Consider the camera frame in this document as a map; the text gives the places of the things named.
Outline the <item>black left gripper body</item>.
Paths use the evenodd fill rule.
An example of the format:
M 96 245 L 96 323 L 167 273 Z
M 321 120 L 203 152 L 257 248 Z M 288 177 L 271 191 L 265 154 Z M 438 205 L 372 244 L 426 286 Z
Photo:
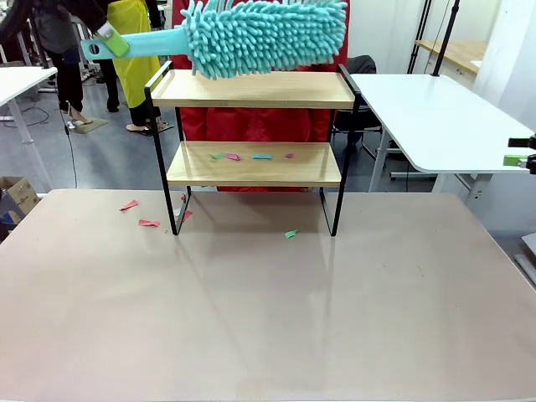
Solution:
M 108 0 L 74 0 L 73 14 L 91 32 L 96 32 L 107 22 Z

